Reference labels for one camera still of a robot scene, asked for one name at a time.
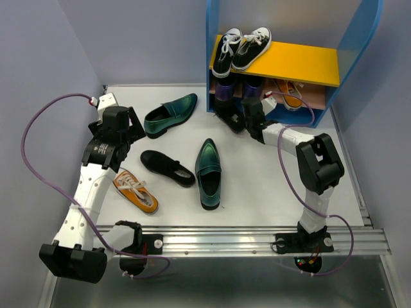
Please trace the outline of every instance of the blue frame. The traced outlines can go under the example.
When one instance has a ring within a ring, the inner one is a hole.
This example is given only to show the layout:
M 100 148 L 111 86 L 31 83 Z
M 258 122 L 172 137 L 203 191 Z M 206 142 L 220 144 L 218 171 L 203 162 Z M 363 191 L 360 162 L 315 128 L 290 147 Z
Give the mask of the blue frame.
M 209 63 L 218 34 L 220 0 L 207 0 L 206 35 L 207 35 L 207 94 L 210 85 Z M 380 23 L 383 10 L 383 0 L 362 0 L 349 23 L 347 30 L 337 47 L 338 70 L 340 73 L 339 87 L 326 87 L 326 108 L 315 110 L 315 122 L 317 127 L 320 120 L 331 106 L 332 102 L 340 92 L 341 87 L 347 81 L 355 65 L 361 59 L 370 41 L 374 37 L 378 24 Z M 212 112 L 210 99 L 212 94 L 207 95 L 207 111 Z M 311 120 L 310 113 L 302 108 L 298 112 L 290 113 L 283 106 L 277 107 L 267 115 L 268 119 L 274 119 L 286 124 L 305 124 Z

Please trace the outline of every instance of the shoe insole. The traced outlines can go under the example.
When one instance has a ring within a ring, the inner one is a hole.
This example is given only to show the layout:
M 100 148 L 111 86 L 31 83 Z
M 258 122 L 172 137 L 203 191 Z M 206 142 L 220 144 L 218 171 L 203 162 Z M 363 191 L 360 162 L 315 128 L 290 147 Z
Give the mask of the shoe insole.
M 191 175 L 189 175 L 188 173 L 186 173 L 184 170 L 176 170 L 174 171 L 174 173 L 178 176 L 181 176 L 182 178 L 189 178 L 191 177 Z
M 167 108 L 164 106 L 161 106 L 155 110 L 153 110 L 149 116 L 149 121 L 160 121 L 160 120 L 165 120 L 171 117 L 170 113 L 168 112 Z
M 208 196 L 214 196 L 220 183 L 221 173 L 210 172 L 200 177 L 202 187 Z

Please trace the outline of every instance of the shoe heel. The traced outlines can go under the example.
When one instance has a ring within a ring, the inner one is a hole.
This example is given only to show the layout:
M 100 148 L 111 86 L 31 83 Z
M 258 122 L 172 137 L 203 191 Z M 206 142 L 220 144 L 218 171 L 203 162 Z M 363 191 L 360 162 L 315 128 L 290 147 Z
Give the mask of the shoe heel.
M 158 138 L 158 137 L 163 136 L 166 132 L 167 132 L 167 129 L 161 130 L 161 131 L 159 131 L 158 133 L 147 133 L 147 132 L 146 132 L 146 135 L 147 135 L 147 137 L 150 138 L 150 139 L 156 139 L 156 138 Z
M 218 208 L 220 206 L 220 202 L 218 202 L 217 205 L 214 205 L 213 207 L 208 207 L 207 205 L 205 205 L 204 203 L 201 202 L 201 206 L 205 210 L 215 210 L 216 208 Z

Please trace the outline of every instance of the cable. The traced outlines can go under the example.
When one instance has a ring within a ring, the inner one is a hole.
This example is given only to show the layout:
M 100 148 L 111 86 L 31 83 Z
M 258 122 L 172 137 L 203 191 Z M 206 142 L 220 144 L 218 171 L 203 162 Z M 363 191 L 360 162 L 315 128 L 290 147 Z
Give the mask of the cable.
M 97 238 L 101 241 L 101 243 L 104 245 L 104 247 L 106 247 L 106 249 L 110 250 L 111 252 L 115 252 L 119 255 L 126 255 L 128 257 L 133 257 L 133 258 L 139 258 L 139 259 L 158 259 L 158 260 L 165 260 L 167 262 L 167 265 L 165 265 L 165 267 L 163 267 L 162 270 L 158 271 L 157 273 L 154 273 L 152 275 L 148 275 L 148 276 L 143 276 L 143 277 L 133 277 L 132 275 L 126 274 L 125 276 L 128 276 L 132 279 L 145 279 L 145 278 L 153 278 L 156 277 L 158 275 L 160 275 L 161 273 L 164 273 L 171 264 L 171 261 L 169 258 L 167 257 L 162 257 L 160 255 L 135 255 L 133 253 L 128 253 L 128 252 L 122 252 L 120 250 L 117 250 L 113 247 L 111 247 L 104 239 L 104 237 L 100 234 L 100 232 L 98 231 L 96 225 L 93 223 L 93 221 L 91 220 L 90 216 L 87 214 L 87 212 L 82 208 L 82 206 L 72 197 L 70 196 L 70 194 L 68 192 L 66 192 L 65 190 L 63 190 L 63 188 L 59 187 L 58 185 L 49 182 L 47 179 L 45 179 L 40 173 L 38 173 L 34 167 L 29 163 L 27 156 L 26 156 L 26 138 L 27 138 L 27 134 L 31 128 L 31 126 L 33 125 L 34 121 L 47 109 L 49 108 L 51 105 L 55 104 L 56 102 L 65 99 L 65 98 L 72 98 L 72 97 L 81 97 L 81 98 L 86 98 L 88 99 L 88 101 L 91 101 L 91 97 L 85 94 L 80 94 L 80 93 L 73 93 L 73 94 L 66 94 L 63 96 L 60 96 L 56 99 L 54 99 L 53 101 L 50 101 L 48 104 L 46 104 L 46 106 L 44 106 L 43 108 L 41 108 L 34 116 L 33 118 L 29 121 L 29 123 L 27 124 L 26 128 L 24 129 L 24 133 L 23 136 L 21 138 L 21 145 L 20 145 L 20 151 L 21 151 L 21 157 L 23 159 L 24 164 L 27 166 L 27 168 L 31 171 L 31 173 L 33 173 L 41 182 L 45 183 L 47 186 L 53 188 L 54 190 L 56 190 L 58 193 L 60 193 L 63 197 L 65 197 L 66 199 L 68 199 L 71 203 L 79 206 L 78 210 L 82 213 L 82 215 L 84 216 L 85 220 L 88 222 L 90 228 L 92 229 L 92 231 L 94 232 L 94 234 L 96 234 Z
M 288 129 L 288 128 L 293 128 L 293 127 L 307 127 L 307 126 L 313 124 L 313 123 L 314 123 L 314 120 L 315 120 L 314 111 L 313 111 L 313 109 L 311 108 L 311 106 L 310 106 L 307 102 L 305 102 L 302 98 L 300 98 L 300 97 L 298 97 L 298 96 L 295 96 L 295 95 L 292 95 L 292 94 L 289 94 L 289 93 L 278 92 L 278 91 L 272 91 L 272 94 L 280 94 L 280 95 L 283 95 L 283 96 L 284 96 L 284 95 L 287 95 L 287 96 L 291 96 L 291 97 L 293 97 L 293 98 L 296 98 L 296 99 L 298 99 L 299 101 L 301 101 L 301 103 L 303 103 L 303 104 L 308 108 L 308 110 L 309 110 L 310 113 L 311 113 L 311 121 L 310 121 L 309 123 L 307 123 L 307 124 L 287 125 L 287 126 L 285 126 L 285 127 L 280 131 L 280 133 L 279 133 L 279 135 L 278 135 L 277 151 L 278 151 L 278 158 L 279 158 L 279 161 L 280 161 L 281 170 L 283 170 L 284 177 L 285 177 L 285 179 L 286 179 L 286 181 L 287 181 L 287 184 L 288 184 L 288 186 L 290 187 L 291 191 L 293 192 L 294 196 L 298 199 L 298 201 L 299 201 L 304 207 L 306 207 L 308 210 L 312 211 L 314 214 L 316 214 L 316 215 L 318 215 L 318 216 L 320 216 L 320 217 L 323 217 L 323 218 L 338 218 L 338 219 L 342 220 L 342 221 L 344 222 L 344 224 L 345 224 L 345 225 L 347 226 L 347 228 L 348 228 L 348 231 L 349 231 L 350 236 L 351 236 L 351 246 L 350 246 L 350 249 L 349 249 L 349 252 L 348 252 L 348 256 L 347 256 L 347 258 L 345 259 L 345 261 L 344 261 L 341 265 L 339 265 L 338 267 L 336 267 L 335 269 L 332 269 L 331 271 L 327 271 L 327 272 L 325 272 L 325 273 L 313 274 L 313 273 L 304 272 L 304 273 L 307 273 L 307 274 L 309 274 L 309 275 L 311 275 L 311 276 L 327 276 L 327 275 L 330 275 L 330 274 L 334 274 L 335 272 L 341 270 L 341 269 L 348 263 L 349 259 L 351 258 L 352 254 L 353 254 L 353 250 L 354 250 L 354 232 L 353 232 L 353 229 L 351 228 L 351 226 L 349 225 L 349 223 L 348 223 L 342 216 L 336 215 L 336 214 L 334 214 L 334 215 L 329 215 L 329 216 L 328 216 L 327 214 L 321 213 L 321 212 L 313 209 L 311 206 L 309 206 L 309 205 L 298 195 L 298 193 L 297 193 L 297 191 L 295 190 L 293 184 L 291 183 L 291 180 L 290 180 L 290 177 L 288 176 L 287 170 L 285 169 L 285 165 L 284 165 L 284 161 L 283 161 L 283 156 L 282 156 L 282 154 L 281 154 L 281 141 L 282 141 L 283 134 L 284 134 L 285 130 Z

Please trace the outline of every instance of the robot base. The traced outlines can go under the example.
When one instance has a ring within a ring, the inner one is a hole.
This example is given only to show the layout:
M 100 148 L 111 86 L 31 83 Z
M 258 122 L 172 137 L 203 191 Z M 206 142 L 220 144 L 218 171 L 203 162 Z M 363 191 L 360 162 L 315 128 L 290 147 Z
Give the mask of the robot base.
M 334 252 L 331 234 L 327 227 L 314 233 L 307 233 L 304 228 L 297 225 L 297 233 L 278 233 L 275 235 L 276 250 L 280 255 L 286 253 L 312 253 L 319 247 L 319 252 Z

